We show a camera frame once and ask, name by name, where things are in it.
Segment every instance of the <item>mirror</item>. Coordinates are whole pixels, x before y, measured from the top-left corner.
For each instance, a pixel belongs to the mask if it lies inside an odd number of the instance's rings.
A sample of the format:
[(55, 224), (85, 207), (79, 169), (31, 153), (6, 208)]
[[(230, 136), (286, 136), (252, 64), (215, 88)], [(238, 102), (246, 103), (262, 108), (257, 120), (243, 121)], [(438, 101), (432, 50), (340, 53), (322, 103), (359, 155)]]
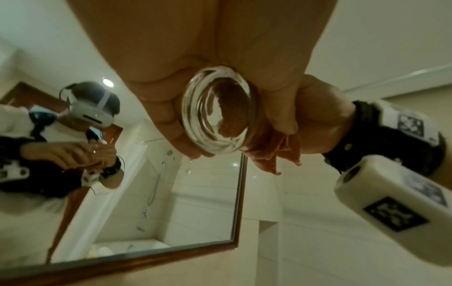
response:
[(0, 3), (0, 104), (0, 279), (237, 246), (246, 158), (181, 155), (64, 1)]

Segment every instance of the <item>bathtub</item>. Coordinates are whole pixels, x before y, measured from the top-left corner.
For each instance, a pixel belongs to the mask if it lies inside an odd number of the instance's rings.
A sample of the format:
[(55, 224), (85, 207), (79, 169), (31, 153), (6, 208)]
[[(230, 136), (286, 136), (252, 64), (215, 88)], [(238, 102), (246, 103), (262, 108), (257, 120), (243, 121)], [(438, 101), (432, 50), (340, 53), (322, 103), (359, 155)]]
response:
[(86, 258), (96, 258), (167, 247), (170, 246), (157, 239), (105, 242), (92, 245)]

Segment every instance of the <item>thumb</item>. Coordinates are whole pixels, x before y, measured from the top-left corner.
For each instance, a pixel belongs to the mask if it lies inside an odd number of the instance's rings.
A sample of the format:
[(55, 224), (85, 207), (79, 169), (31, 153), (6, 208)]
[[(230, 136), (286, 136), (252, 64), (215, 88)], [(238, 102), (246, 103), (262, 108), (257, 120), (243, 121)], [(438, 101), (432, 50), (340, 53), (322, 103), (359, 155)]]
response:
[(277, 131), (286, 135), (297, 133), (295, 118), (295, 97), (298, 85), (295, 83), (276, 91), (261, 91), (260, 98), (265, 115)]

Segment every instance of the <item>wooden door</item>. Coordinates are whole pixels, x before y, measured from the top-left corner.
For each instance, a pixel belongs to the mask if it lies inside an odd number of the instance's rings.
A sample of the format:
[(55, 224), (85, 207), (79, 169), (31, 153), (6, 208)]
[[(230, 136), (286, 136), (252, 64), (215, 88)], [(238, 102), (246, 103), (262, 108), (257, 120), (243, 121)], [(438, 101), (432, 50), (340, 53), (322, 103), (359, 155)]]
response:
[[(40, 106), (56, 113), (63, 112), (66, 109), (66, 103), (59, 100), (45, 92), (42, 92), (24, 82), (17, 84), (8, 94), (0, 99), (0, 104), (11, 105), (15, 107), (26, 107), (28, 110), (34, 106)], [(114, 144), (122, 132), (122, 128), (117, 125), (104, 128), (104, 140), (110, 144)], [(75, 213), (79, 209), (83, 199), (89, 192), (88, 187), (82, 187), (79, 190), (72, 192), (68, 196), (68, 203), (65, 209), (63, 220), (60, 228), (55, 236), (52, 247), (49, 249), (47, 256), (47, 263), (50, 263), (50, 258), (58, 246), (61, 238), (66, 232), (69, 223), (74, 218)]]

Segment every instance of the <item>wooden mirror frame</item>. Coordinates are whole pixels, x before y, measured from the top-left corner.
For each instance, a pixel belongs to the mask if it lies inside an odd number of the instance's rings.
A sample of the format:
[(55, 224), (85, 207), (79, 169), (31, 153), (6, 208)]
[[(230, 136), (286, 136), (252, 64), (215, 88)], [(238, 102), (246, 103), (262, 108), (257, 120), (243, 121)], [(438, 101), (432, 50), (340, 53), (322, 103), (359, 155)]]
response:
[[(0, 280), (0, 285), (2, 286), (60, 286), (69, 283), (78, 282), (81, 280), (86, 280), (90, 278), (96, 278), (99, 276), (117, 274), (122, 272), (136, 271), (149, 267), (155, 267), (162, 264), (172, 263), (176, 261), (191, 259), (199, 256), (205, 256), (212, 253), (219, 253), (227, 250), (233, 250), (239, 245), (239, 235), (240, 226), (242, 221), (242, 209), (243, 209), (243, 198), (245, 191), (245, 181), (246, 181), (246, 169), (247, 169), (248, 159), (242, 154), (240, 161), (240, 171), (239, 179), (237, 184), (237, 195), (235, 200), (235, 211), (234, 211), (234, 224), (231, 232), (231, 239), (226, 241), (221, 241), (216, 244), (205, 243), (200, 244), (199, 247), (194, 246), (194, 248), (180, 249), (180, 250), (161, 252), (157, 254), (149, 254), (138, 256), (140, 252), (133, 254), (133, 258), (123, 258), (114, 261), (106, 261), (108, 257), (94, 258), (85, 261), (77, 262), (64, 262), (56, 263), (51, 265), (37, 265), (32, 266), (35, 269), (35, 274), (30, 274), (28, 276), (14, 277), (11, 279)], [(84, 263), (82, 266), (70, 266), (74, 263)], [(39, 268), (52, 268), (52, 266), (60, 265), (62, 266), (59, 270), (51, 271), (47, 269), (46, 272), (38, 273)], [(11, 272), (19, 272), (21, 269), (26, 270), (27, 268), (15, 268), (11, 269)]]

